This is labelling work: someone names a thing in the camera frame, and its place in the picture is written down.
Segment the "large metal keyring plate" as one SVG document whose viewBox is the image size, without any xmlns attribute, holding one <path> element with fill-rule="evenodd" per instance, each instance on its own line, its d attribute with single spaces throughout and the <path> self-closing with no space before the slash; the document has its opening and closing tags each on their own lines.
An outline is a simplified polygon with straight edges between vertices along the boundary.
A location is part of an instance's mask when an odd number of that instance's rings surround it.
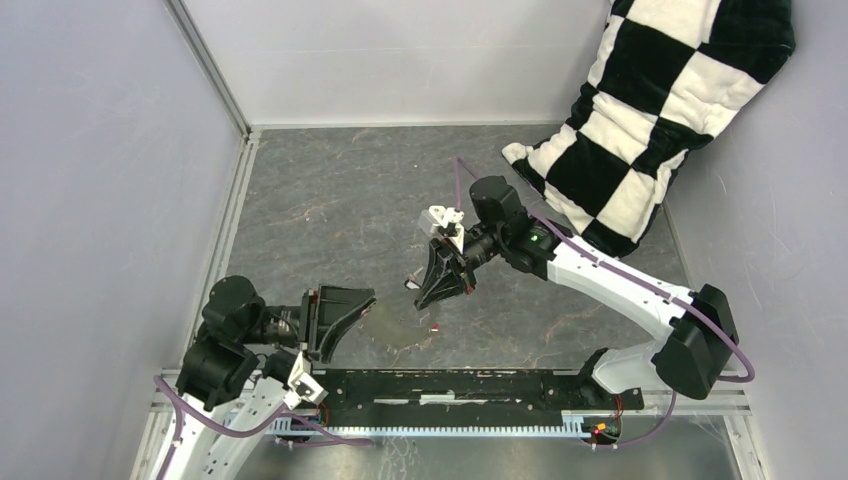
<svg viewBox="0 0 848 480">
<path fill-rule="evenodd" d="M 362 319 L 362 330 L 375 343 L 392 349 L 418 345 L 431 336 L 418 313 L 406 304 L 377 301 Z"/>
</svg>

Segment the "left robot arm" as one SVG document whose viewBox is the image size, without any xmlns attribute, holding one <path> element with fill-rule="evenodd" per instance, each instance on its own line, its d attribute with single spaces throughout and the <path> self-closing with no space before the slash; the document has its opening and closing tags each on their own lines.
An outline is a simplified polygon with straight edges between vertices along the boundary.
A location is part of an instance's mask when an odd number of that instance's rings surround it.
<svg viewBox="0 0 848 480">
<path fill-rule="evenodd" d="M 375 303 L 369 288 L 322 285 L 299 304 L 273 306 L 244 276 L 218 280 L 175 384 L 155 376 L 174 416 L 158 479 L 233 479 L 271 426 L 282 419 L 318 436 L 316 446 L 370 446 L 297 414 L 320 406 L 327 390 L 312 373 Z"/>
</svg>

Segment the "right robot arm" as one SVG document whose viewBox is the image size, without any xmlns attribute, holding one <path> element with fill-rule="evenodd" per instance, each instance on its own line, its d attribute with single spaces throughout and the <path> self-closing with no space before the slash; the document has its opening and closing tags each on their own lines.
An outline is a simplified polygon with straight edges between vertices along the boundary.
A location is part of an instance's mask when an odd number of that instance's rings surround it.
<svg viewBox="0 0 848 480">
<path fill-rule="evenodd" d="M 457 207 L 431 205 L 418 225 L 429 238 L 428 264 L 414 306 L 418 310 L 470 294 L 476 271 L 495 258 L 513 269 L 581 292 L 624 315 L 650 337 L 607 349 L 577 382 L 580 400 L 602 408 L 628 389 L 664 385 L 704 400 L 739 339 L 726 294 L 706 284 L 695 291 L 667 283 L 590 246 L 569 228 L 531 213 L 502 176 L 476 180 L 469 190 L 477 223 L 467 228 Z"/>
</svg>

